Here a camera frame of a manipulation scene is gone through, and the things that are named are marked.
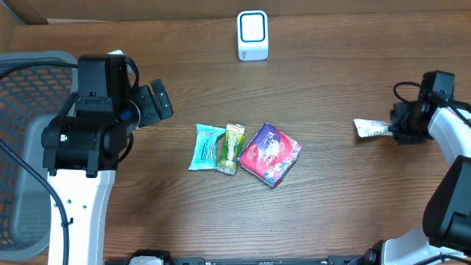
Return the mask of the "teal snack packet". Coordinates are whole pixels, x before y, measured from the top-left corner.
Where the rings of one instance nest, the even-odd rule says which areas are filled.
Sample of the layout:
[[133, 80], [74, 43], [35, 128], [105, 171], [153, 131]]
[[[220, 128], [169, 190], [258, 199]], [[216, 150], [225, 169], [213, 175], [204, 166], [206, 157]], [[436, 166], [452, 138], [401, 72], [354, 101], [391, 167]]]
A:
[[226, 129], [206, 124], [196, 124], [196, 143], [190, 171], [216, 169], [216, 144]]

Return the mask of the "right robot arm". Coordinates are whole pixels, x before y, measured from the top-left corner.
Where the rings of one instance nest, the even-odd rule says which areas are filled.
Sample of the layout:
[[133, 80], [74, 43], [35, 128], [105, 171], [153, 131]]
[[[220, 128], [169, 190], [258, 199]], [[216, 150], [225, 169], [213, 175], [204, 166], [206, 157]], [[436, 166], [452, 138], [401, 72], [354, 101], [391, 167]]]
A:
[[358, 136], [391, 136], [399, 144], [434, 140], [448, 165], [426, 205], [422, 224], [401, 237], [381, 240], [353, 264], [470, 263], [470, 104], [454, 97], [455, 76], [429, 71], [414, 101], [400, 98], [389, 123], [355, 119]]

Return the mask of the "white barcode scanner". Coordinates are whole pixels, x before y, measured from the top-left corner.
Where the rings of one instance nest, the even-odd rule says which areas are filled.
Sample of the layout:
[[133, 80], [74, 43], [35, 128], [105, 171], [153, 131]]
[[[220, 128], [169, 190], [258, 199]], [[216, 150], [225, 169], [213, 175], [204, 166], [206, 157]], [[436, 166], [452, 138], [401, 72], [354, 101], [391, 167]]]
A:
[[237, 16], [238, 58], [266, 60], [269, 56], [268, 16], [263, 10], [246, 10]]

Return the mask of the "red purple snack packet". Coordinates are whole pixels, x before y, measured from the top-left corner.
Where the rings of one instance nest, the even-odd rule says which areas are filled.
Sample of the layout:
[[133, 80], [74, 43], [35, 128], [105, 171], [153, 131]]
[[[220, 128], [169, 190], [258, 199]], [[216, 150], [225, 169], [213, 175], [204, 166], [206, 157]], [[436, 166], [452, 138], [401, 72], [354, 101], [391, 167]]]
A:
[[301, 149], [302, 145], [293, 138], [265, 123], [236, 160], [248, 172], [275, 188], [296, 163]]

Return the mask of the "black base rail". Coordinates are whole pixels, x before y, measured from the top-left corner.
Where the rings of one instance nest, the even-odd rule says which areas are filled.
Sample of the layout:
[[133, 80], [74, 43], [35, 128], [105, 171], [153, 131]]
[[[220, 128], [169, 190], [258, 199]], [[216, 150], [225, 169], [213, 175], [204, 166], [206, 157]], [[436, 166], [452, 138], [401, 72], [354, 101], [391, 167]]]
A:
[[137, 257], [160, 258], [163, 265], [348, 265], [361, 264], [359, 255], [331, 255], [327, 258], [254, 258], [254, 259], [205, 259], [202, 257], [172, 257], [167, 250], [137, 250], [129, 258], [115, 258], [105, 265], [129, 265]]

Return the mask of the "green juice pouch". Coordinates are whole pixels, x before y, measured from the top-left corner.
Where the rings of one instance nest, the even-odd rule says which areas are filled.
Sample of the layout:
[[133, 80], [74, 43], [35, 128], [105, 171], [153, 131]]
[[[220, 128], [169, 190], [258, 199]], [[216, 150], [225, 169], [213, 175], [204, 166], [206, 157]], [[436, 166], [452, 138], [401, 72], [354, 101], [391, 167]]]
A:
[[241, 124], [227, 124], [221, 154], [216, 170], [235, 175], [238, 169], [236, 158], [241, 152], [245, 139], [245, 127]]

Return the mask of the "white tube with gold cap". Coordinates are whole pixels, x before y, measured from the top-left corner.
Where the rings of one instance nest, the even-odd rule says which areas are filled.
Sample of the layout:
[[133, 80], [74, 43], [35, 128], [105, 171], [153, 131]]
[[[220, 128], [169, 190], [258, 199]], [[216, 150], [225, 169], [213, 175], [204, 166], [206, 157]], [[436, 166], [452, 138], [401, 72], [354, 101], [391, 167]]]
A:
[[389, 130], [391, 124], [384, 121], [354, 119], [353, 123], [360, 138], [393, 136], [393, 133]]

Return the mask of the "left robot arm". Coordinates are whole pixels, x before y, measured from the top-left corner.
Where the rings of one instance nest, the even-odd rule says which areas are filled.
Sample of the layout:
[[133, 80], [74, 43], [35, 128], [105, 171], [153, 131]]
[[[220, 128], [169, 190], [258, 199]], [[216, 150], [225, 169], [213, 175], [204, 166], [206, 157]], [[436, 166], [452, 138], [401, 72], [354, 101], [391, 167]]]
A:
[[123, 54], [83, 55], [77, 92], [43, 130], [43, 167], [56, 192], [51, 201], [49, 264], [102, 264], [107, 206], [118, 164], [136, 129], [174, 111], [161, 79], [131, 80]]

